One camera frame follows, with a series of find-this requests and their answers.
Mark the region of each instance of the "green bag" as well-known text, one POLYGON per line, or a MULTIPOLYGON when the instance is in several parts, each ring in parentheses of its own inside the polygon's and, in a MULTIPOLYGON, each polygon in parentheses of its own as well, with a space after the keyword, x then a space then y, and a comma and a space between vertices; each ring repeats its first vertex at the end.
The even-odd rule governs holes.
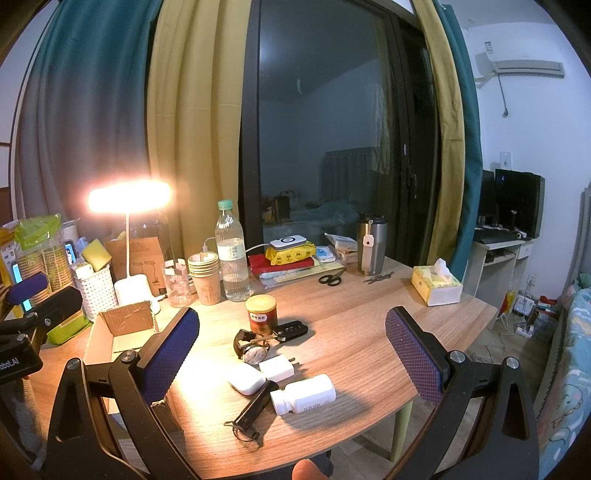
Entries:
POLYGON ((43 217, 21 220, 14 231, 14 240, 23 251, 41 245, 45 240, 54 236, 61 227, 61 215, 47 215, 43 217))

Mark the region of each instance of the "stack of paper cups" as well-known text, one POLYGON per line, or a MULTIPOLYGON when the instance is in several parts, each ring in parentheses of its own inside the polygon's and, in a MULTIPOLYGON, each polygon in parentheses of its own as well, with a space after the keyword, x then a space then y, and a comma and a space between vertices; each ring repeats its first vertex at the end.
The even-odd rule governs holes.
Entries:
POLYGON ((66 249, 62 245, 44 249, 43 260, 52 291, 74 285, 66 249))
MULTIPOLYGON (((38 272, 43 272, 45 274, 47 273, 45 270, 45 263, 43 263, 43 254, 39 250, 30 251, 24 254, 23 256, 19 257, 17 263, 18 270, 21 273, 21 278, 23 280, 25 278, 32 277, 38 272)), ((37 295, 32 296, 29 301, 34 307, 35 305, 39 305, 43 300, 48 299, 50 295, 51 286, 48 285, 45 290, 39 292, 37 295)))
POLYGON ((222 297, 220 259, 215 252, 201 252, 189 257, 189 273, 204 305, 215 305, 222 297))
POLYGON ((61 231, 64 235, 64 242, 70 241, 76 243, 80 239, 78 236, 78 220, 62 223, 61 231))

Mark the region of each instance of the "watch face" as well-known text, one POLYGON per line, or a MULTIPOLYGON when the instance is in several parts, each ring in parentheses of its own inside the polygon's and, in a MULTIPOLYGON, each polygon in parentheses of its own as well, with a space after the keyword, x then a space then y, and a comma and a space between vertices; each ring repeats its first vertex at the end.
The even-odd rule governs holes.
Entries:
POLYGON ((242 355, 244 363, 249 365, 258 365, 267 357, 267 349, 260 345, 254 345, 250 347, 242 355))

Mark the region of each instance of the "table leg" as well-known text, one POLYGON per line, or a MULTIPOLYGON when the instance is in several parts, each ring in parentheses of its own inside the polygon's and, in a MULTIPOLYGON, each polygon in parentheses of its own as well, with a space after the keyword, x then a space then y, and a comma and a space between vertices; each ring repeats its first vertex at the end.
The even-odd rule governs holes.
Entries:
POLYGON ((405 406, 396 412, 394 417, 394 435, 392 436, 392 449, 390 450, 390 461, 398 462, 402 454, 402 446, 406 438, 406 431, 408 428, 408 421, 410 420, 410 413, 413 409, 413 401, 409 401, 405 406))

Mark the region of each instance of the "travel mug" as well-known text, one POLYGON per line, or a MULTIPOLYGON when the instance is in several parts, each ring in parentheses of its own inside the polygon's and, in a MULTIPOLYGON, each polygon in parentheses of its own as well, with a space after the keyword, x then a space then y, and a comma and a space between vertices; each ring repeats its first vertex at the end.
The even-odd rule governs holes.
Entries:
POLYGON ((357 268, 363 275, 379 275, 384 266, 388 222, 383 216, 361 213, 357 220, 357 268))

